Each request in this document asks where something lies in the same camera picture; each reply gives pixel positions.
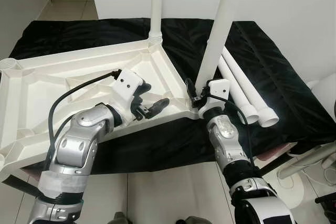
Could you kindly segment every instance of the white pipe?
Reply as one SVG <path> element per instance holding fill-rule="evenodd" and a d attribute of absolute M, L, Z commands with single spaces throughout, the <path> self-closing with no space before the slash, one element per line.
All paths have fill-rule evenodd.
<path fill-rule="evenodd" d="M 229 34 L 239 0 L 220 0 L 212 26 L 208 45 L 196 80 L 196 92 L 200 94 L 206 82 L 213 78 L 227 35 Z"/>
<path fill-rule="evenodd" d="M 247 100 L 244 92 L 240 88 L 236 78 L 232 74 L 231 70 L 229 69 L 222 56 L 219 58 L 218 68 L 223 78 L 230 81 L 230 94 L 237 107 L 240 108 L 240 110 L 246 117 L 247 123 L 251 124 L 257 122 L 259 119 L 258 112 Z M 240 113 L 238 113 L 238 116 L 241 122 L 244 123 L 244 120 L 241 117 Z"/>
<path fill-rule="evenodd" d="M 161 12 L 162 0 L 152 0 L 151 30 L 149 32 L 149 42 L 151 44 L 160 44 L 162 42 Z"/>
<path fill-rule="evenodd" d="M 303 157 L 299 161 L 289 165 L 288 167 L 280 170 L 278 172 L 278 177 L 280 179 L 285 179 L 289 177 L 290 175 L 303 170 L 304 168 L 307 168 L 310 164 L 314 164 L 317 161 L 328 157 L 329 155 L 333 154 L 336 152 L 336 143 L 332 142 L 329 144 L 326 144 L 325 146 L 317 149 L 313 153 L 307 155 L 306 157 Z"/>
<path fill-rule="evenodd" d="M 239 67 L 235 59 L 232 57 L 230 52 L 224 47 L 222 55 L 224 60 L 230 67 L 233 75 L 242 88 L 249 102 L 257 109 L 259 114 L 258 122 L 261 127 L 270 127 L 279 121 L 279 117 L 276 115 L 273 109 L 271 109 L 264 102 L 258 91 L 246 77 L 242 69 Z"/>

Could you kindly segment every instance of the white wall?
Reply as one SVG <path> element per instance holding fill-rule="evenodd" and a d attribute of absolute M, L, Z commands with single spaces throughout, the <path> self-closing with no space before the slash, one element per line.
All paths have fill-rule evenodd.
<path fill-rule="evenodd" d="M 255 20 L 304 81 L 336 72 L 336 0 L 242 0 L 236 20 Z"/>
<path fill-rule="evenodd" d="M 0 0 L 0 59 L 7 58 L 48 0 Z"/>
<path fill-rule="evenodd" d="M 150 17 L 151 0 L 94 0 L 99 18 Z M 211 18 L 219 0 L 164 0 L 163 18 Z M 336 69 L 336 0 L 242 0 L 236 20 L 255 20 L 304 81 Z"/>

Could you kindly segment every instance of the white plastic tray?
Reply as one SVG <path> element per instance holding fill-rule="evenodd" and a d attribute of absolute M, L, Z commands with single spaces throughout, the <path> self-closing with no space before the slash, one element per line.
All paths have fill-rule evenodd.
<path fill-rule="evenodd" d="M 141 95 L 143 105 L 161 98 L 169 98 L 170 104 L 152 119 L 116 128 L 105 141 L 183 117 L 198 118 L 185 84 L 162 46 L 150 46 L 148 40 L 18 61 L 6 59 L 0 68 L 0 181 L 18 168 L 45 159 L 47 118 L 53 102 L 67 90 L 111 70 L 131 69 L 152 86 Z M 55 111 L 54 129 L 80 110 L 100 102 L 113 104 L 113 82 L 112 77 L 107 78 L 65 99 Z"/>

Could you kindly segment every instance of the black cloth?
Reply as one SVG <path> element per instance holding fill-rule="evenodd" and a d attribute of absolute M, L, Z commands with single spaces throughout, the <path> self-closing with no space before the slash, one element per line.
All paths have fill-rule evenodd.
<path fill-rule="evenodd" d="M 182 79 L 196 80 L 212 20 L 163 19 L 163 48 Z M 34 21 L 23 32 L 11 57 L 25 59 L 148 37 L 146 18 L 73 22 Z M 266 103 L 280 117 L 269 128 L 250 126 L 253 154 L 299 142 L 306 149 L 336 138 L 333 119 L 311 93 L 272 40 L 255 22 L 234 22 L 226 47 Z M 247 152 L 246 131 L 236 111 L 225 112 L 239 130 Z M 182 118 L 99 145 L 92 173 L 153 171 L 213 161 L 205 122 Z"/>

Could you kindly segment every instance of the black cable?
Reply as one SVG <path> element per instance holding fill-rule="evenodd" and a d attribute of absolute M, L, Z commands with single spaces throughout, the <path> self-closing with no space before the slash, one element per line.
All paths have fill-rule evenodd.
<path fill-rule="evenodd" d="M 59 134 L 61 133 L 62 129 L 64 128 L 64 126 L 71 120 L 71 118 L 74 116 L 75 114 L 69 116 L 68 118 L 65 119 L 64 122 L 62 122 L 61 126 L 58 128 L 56 134 L 55 134 L 55 140 L 57 140 Z"/>
<path fill-rule="evenodd" d="M 248 128 L 247 119 L 244 116 L 243 112 L 240 110 L 240 108 L 237 107 L 237 105 L 235 105 L 233 102 L 231 102 L 231 101 L 229 101 L 229 100 L 227 100 L 225 98 L 217 97 L 217 96 L 212 95 L 212 94 L 207 94 L 206 97 L 211 97 L 211 98 L 214 98 L 214 99 L 217 99 L 217 100 L 221 100 L 223 102 L 226 102 L 226 103 L 230 104 L 242 116 L 242 118 L 244 120 L 244 123 L 245 123 L 245 127 L 246 127 L 246 133 L 247 133 L 249 159 L 250 159 L 250 162 L 251 162 L 252 166 L 255 167 L 255 164 L 254 164 L 254 161 L 253 161 L 253 155 L 252 155 L 252 143 L 251 143 L 251 138 L 250 138 L 250 131 L 249 131 L 249 128 Z"/>
<path fill-rule="evenodd" d="M 119 76 L 121 70 L 119 69 L 118 71 L 112 71 L 110 73 L 104 74 L 102 76 L 99 76 L 97 78 L 94 78 L 92 80 L 89 80 L 87 82 L 84 82 L 76 87 L 74 87 L 73 89 L 70 89 L 69 91 L 67 91 L 66 93 L 64 93 L 63 95 L 61 95 L 51 106 L 50 111 L 49 111 L 49 116 L 48 116 L 48 130 L 49 130 L 49 140 L 50 140 L 50 147 L 47 153 L 47 157 L 46 157 L 46 162 L 45 162 L 45 167 L 44 170 L 47 170 L 50 162 L 51 162 L 51 158 L 55 152 L 55 136 L 54 136 L 54 129 L 53 129 L 53 116 L 54 116 L 54 111 L 56 109 L 56 106 L 67 96 L 71 95 L 72 93 L 86 87 L 87 85 L 93 84 L 97 81 L 103 80 L 107 77 L 113 76 L 115 77 L 115 79 Z"/>

